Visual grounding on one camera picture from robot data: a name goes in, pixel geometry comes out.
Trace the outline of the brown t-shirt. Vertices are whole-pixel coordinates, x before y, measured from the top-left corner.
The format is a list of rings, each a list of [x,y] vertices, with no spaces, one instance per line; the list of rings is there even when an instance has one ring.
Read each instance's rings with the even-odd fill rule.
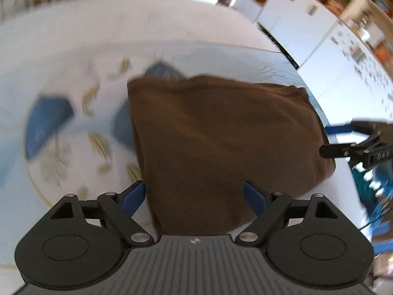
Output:
[[[251,182],[297,198],[336,168],[304,88],[199,75],[127,84],[135,152],[161,235],[219,235],[254,220]]]

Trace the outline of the white cabinet row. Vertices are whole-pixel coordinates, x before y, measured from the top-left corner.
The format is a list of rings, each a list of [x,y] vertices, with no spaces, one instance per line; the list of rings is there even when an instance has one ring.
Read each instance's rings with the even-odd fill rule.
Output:
[[[392,120],[392,77],[369,46],[317,0],[237,0],[297,67],[330,123]]]

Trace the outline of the teal garment on chair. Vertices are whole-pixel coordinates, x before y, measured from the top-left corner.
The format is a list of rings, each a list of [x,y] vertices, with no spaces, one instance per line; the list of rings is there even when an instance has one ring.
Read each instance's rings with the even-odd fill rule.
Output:
[[[362,229],[375,229],[383,216],[392,211],[392,161],[384,162],[370,170],[352,169],[358,196],[368,215]]]

